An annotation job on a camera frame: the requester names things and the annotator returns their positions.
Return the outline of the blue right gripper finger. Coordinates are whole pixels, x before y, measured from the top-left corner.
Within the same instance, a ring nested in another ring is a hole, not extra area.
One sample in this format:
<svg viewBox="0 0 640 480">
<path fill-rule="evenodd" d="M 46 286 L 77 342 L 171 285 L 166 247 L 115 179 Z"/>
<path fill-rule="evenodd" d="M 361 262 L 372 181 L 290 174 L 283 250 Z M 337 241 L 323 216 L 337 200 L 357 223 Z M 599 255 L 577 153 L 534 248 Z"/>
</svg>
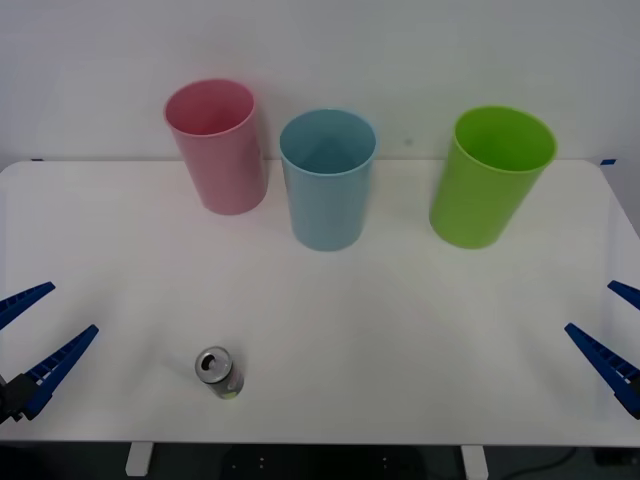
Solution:
<svg viewBox="0 0 640 480">
<path fill-rule="evenodd" d="M 640 290 L 619 281 L 611 281 L 607 288 L 626 300 L 632 306 L 640 306 Z"/>
<path fill-rule="evenodd" d="M 568 323 L 564 330 L 613 391 L 618 402 L 632 417 L 638 419 L 639 369 L 573 323 Z"/>
</svg>

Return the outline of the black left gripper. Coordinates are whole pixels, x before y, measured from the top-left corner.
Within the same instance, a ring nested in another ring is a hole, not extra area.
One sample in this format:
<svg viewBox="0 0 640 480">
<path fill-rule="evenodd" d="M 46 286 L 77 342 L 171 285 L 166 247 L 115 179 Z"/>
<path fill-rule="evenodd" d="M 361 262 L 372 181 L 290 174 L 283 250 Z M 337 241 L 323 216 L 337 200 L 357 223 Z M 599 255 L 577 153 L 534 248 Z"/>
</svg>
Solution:
<svg viewBox="0 0 640 480">
<path fill-rule="evenodd" d="M 0 304 L 0 329 L 55 289 L 46 282 L 3 299 Z M 54 391 L 69 374 L 92 343 L 99 329 L 90 325 L 43 361 L 7 382 L 1 378 L 1 422 L 33 420 L 51 400 Z"/>
</svg>

